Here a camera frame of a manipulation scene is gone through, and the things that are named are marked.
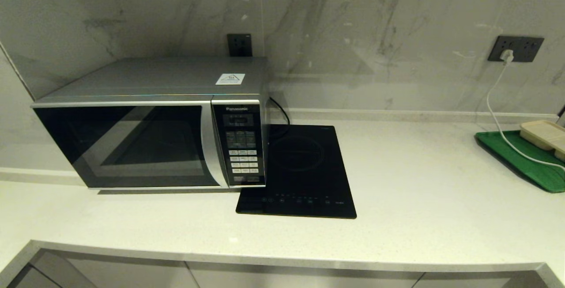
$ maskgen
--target black wall outlet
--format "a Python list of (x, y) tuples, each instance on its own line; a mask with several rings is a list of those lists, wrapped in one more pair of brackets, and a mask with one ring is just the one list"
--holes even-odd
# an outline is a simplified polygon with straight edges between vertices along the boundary
[(228, 34), (230, 56), (253, 56), (251, 34)]
[(489, 61), (502, 62), (500, 55), (506, 49), (514, 51), (513, 62), (533, 62), (537, 51), (543, 43), (543, 37), (503, 36), (500, 35), (490, 52)]

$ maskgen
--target label on microwave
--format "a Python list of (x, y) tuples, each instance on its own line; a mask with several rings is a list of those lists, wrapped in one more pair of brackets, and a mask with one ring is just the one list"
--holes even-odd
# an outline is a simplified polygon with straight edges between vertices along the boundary
[(244, 73), (223, 73), (216, 81), (216, 85), (241, 85), (244, 77)]

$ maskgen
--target cabinet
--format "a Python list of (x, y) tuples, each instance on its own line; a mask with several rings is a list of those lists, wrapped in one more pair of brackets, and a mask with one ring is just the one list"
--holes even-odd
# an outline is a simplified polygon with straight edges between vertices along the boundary
[(188, 262), (200, 288), (411, 288), (422, 273)]
[(414, 288), (544, 288), (539, 275), (529, 272), (426, 273)]
[(421, 273), (122, 258), (41, 250), (9, 288), (544, 288), (529, 272)]
[(59, 288), (59, 286), (28, 265), (8, 285), (8, 288)]
[(62, 288), (97, 288), (68, 260), (60, 257), (56, 252), (41, 250), (32, 258), (30, 264), (57, 282)]
[(97, 288), (198, 288), (181, 261), (69, 253), (61, 256)]

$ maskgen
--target power cord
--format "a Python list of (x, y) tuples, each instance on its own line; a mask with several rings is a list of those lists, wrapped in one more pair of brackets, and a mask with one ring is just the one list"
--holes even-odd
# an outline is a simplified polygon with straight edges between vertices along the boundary
[(273, 97), (269, 97), (269, 100), (272, 101), (275, 105), (277, 105), (277, 107), (282, 111), (282, 113), (284, 114), (284, 117), (286, 118), (285, 129), (281, 130), (279, 133), (271, 133), (271, 137), (280, 138), (280, 137), (284, 136), (288, 132), (288, 130), (290, 129), (290, 119), (288, 118), (288, 115), (286, 114), (286, 111), (284, 111), (283, 107), (276, 100), (274, 100)]
[(551, 167), (558, 167), (559, 169), (562, 169), (565, 172), (565, 167), (563, 167), (562, 165), (555, 164), (555, 163), (547, 163), (545, 161), (540, 161), (538, 159), (534, 159), (532, 157), (529, 157), (528, 155), (524, 154), (522, 151), (519, 151), (512, 143), (510, 143), (510, 141), (508, 141), (508, 139), (504, 135), (504, 132), (502, 131), (502, 128), (500, 127), (500, 123), (498, 123), (498, 119), (496, 118), (492, 108), (490, 107), (489, 98), (490, 98), (490, 93), (492, 93), (493, 89), (495, 89), (495, 87), (498, 85), (498, 83), (502, 79), (502, 75), (504, 75), (504, 72), (506, 71), (506, 67), (508, 67), (508, 65), (510, 65), (510, 62), (512, 62), (514, 60), (514, 51), (512, 51), (512, 50), (503, 51), (502, 55), (500, 56), (500, 59), (502, 59), (504, 61), (504, 63), (503, 63), (504, 67), (502, 68), (502, 71), (500, 72), (500, 76), (496, 80), (496, 83), (494, 83), (494, 85), (490, 88), (489, 92), (486, 94), (486, 107), (488, 107), (488, 109), (490, 111), (490, 115), (492, 115), (494, 122), (496, 123), (496, 126), (498, 127), (498, 131), (499, 131), (500, 135), (502, 136), (502, 139), (504, 139), (506, 144), (508, 144), (512, 149), (514, 149), (514, 151), (516, 151), (519, 155), (523, 156), (524, 158), (526, 158), (530, 161), (533, 161), (535, 163), (549, 165)]

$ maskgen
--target countertop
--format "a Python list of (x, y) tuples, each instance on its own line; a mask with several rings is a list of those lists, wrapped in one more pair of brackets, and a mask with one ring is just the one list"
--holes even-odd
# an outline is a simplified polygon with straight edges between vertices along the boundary
[(491, 125), (295, 123), (335, 126), (357, 219), (236, 214), (237, 192), (0, 182), (0, 287), (42, 247), (345, 269), (537, 270), (550, 286), (565, 280), (565, 193), (531, 185), (482, 150), (474, 133)]

